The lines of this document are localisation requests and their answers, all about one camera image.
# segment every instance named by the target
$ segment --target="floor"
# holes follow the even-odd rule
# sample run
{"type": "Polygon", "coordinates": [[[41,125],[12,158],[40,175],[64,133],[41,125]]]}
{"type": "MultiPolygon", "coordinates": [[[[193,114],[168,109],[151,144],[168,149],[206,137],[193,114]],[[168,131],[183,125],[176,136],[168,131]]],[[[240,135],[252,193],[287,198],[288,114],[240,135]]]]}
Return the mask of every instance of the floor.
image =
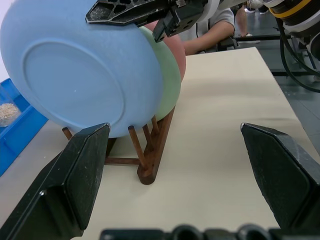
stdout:
{"type": "MultiPolygon", "coordinates": [[[[259,12],[247,13],[247,21],[248,31],[253,35],[278,34],[278,31],[275,29],[277,26],[275,18],[270,12],[265,15],[260,15],[259,12]]],[[[235,34],[239,35],[237,29],[238,27],[236,26],[235,34]]],[[[262,41],[258,44],[240,44],[240,48],[252,46],[257,47],[271,71],[283,70],[278,40],[262,41]]],[[[286,59],[291,70],[301,70],[289,54],[286,54],[286,59]]],[[[310,62],[308,62],[307,58],[305,59],[306,64],[311,67],[310,62]]],[[[298,86],[289,77],[277,76],[275,79],[302,123],[312,144],[320,154],[320,93],[311,92],[298,86]]],[[[320,82],[314,82],[313,76],[302,76],[298,79],[320,89],[320,82]]]]}

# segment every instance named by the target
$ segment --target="blue plastic bin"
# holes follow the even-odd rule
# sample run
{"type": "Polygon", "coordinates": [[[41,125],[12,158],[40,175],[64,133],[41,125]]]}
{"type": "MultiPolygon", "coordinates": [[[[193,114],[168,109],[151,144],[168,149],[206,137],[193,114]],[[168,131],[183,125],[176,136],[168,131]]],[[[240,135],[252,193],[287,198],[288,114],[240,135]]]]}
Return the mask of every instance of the blue plastic bin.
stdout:
{"type": "Polygon", "coordinates": [[[21,111],[9,126],[0,127],[0,176],[48,121],[24,99],[10,79],[0,83],[21,111]]]}

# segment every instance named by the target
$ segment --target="beige table surface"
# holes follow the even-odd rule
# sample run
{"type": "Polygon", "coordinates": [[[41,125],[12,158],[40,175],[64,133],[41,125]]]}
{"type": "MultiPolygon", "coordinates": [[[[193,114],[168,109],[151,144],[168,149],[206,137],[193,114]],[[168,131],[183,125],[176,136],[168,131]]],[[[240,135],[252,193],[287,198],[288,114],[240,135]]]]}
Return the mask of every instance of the beige table surface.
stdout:
{"type": "MultiPolygon", "coordinates": [[[[135,166],[105,166],[81,239],[98,239],[104,228],[170,231],[182,223],[200,230],[233,231],[244,223],[276,227],[252,173],[242,122],[291,135],[319,162],[256,48],[190,56],[155,183],[142,185],[135,166]]],[[[61,128],[49,121],[0,177],[0,225],[66,144],[61,128]]],[[[123,138],[112,154],[133,152],[129,139],[123,138]]]]}

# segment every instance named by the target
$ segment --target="plate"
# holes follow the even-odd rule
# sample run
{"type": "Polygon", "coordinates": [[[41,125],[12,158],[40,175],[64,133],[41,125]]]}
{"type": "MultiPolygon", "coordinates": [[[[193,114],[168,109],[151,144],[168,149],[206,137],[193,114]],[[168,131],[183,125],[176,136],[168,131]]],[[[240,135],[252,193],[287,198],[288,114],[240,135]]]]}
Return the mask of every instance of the plate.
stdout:
{"type": "MultiPolygon", "coordinates": [[[[151,22],[145,27],[151,31],[153,31],[157,25],[158,21],[151,22]]],[[[171,37],[165,37],[163,39],[164,43],[169,47],[171,50],[176,62],[178,63],[180,75],[181,75],[181,81],[184,79],[185,73],[186,73],[186,52],[184,45],[179,37],[179,35],[174,35],[171,37]]]]}
{"type": "Polygon", "coordinates": [[[181,89],[180,70],[167,45],[163,41],[156,43],[152,31],[146,27],[140,27],[140,30],[152,46],[162,70],[163,95],[155,115],[157,120],[161,120],[170,113],[178,101],[181,89]]]}
{"type": "Polygon", "coordinates": [[[162,70],[135,25],[87,24],[93,3],[16,0],[2,22],[1,55],[14,85],[41,114],[74,133],[108,122],[116,138],[156,113],[162,70]]]}

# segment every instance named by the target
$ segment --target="wooden dish rack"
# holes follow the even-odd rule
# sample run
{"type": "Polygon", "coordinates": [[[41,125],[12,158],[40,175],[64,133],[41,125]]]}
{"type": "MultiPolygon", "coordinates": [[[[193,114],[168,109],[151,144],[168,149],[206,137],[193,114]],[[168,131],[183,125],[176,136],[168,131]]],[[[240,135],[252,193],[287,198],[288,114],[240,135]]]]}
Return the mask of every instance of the wooden dish rack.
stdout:
{"type": "MultiPolygon", "coordinates": [[[[156,180],[174,111],[175,109],[173,108],[171,112],[160,121],[157,121],[156,116],[154,116],[151,119],[151,132],[147,124],[142,127],[146,139],[144,151],[141,148],[135,128],[133,126],[128,127],[130,138],[138,158],[109,157],[117,140],[117,138],[109,138],[104,164],[138,165],[137,174],[140,182],[144,185],[152,184],[156,180]]],[[[68,140],[72,138],[72,133],[67,127],[64,127],[62,131],[68,140]]]]}

